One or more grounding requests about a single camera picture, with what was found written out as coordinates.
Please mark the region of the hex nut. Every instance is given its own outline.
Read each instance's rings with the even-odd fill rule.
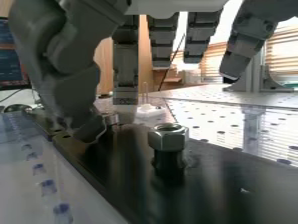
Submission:
[[[188,141],[189,128],[177,123],[159,124],[148,133],[148,144],[159,151],[183,151],[187,147]]]

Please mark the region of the wall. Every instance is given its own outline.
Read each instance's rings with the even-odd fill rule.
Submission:
[[[9,12],[11,9],[14,0],[0,0],[0,16],[9,17]]]
[[[114,90],[114,40],[111,38],[102,41],[95,53],[95,62],[102,69],[98,93],[107,94]]]
[[[150,39],[150,30],[147,16],[140,16],[140,38],[139,38],[139,91],[143,93],[144,82],[148,83],[150,92],[154,91],[154,71],[152,71],[152,47]]]

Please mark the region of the gray robot arm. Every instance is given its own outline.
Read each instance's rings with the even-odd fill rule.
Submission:
[[[95,49],[126,23],[130,4],[127,0],[16,0],[10,13],[18,52],[43,104],[84,142],[106,131],[94,107],[100,80]]]
[[[298,15],[297,0],[245,0],[232,29],[221,74],[237,80],[276,31],[279,22]]]

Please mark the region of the cable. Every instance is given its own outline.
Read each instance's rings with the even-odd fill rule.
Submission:
[[[173,56],[173,58],[172,58],[172,60],[171,60],[171,66],[172,66],[172,63],[173,63],[173,61],[175,61],[176,55],[177,55],[177,53],[179,53],[180,46],[181,46],[181,44],[183,44],[184,38],[185,38],[185,34],[184,34],[184,36],[183,36],[183,38],[181,38],[180,45],[179,45],[179,47],[177,47],[177,49],[176,49],[175,56]],[[165,71],[165,75],[164,75],[163,80],[162,80],[162,84],[160,84],[159,91],[162,91],[162,87],[163,87],[163,84],[164,84],[164,82],[165,82],[165,78],[167,78],[168,72],[169,72],[169,70],[171,70],[171,66],[169,66],[169,68],[168,68],[167,71]]]
[[[24,89],[19,89],[16,92],[14,92],[10,96],[7,96],[3,100],[0,100],[0,103],[5,102],[7,99],[10,99],[15,94],[18,94]]]

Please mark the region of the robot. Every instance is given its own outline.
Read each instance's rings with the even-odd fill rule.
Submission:
[[[139,103],[139,15],[148,15],[155,66],[171,66],[179,12],[188,11],[184,60],[200,63],[228,0],[15,0],[10,27],[46,109],[70,134],[94,142],[106,121],[94,106],[103,39],[115,41],[114,103],[126,117]],[[237,80],[280,21],[298,15],[297,0],[245,0],[232,29],[221,74]]]

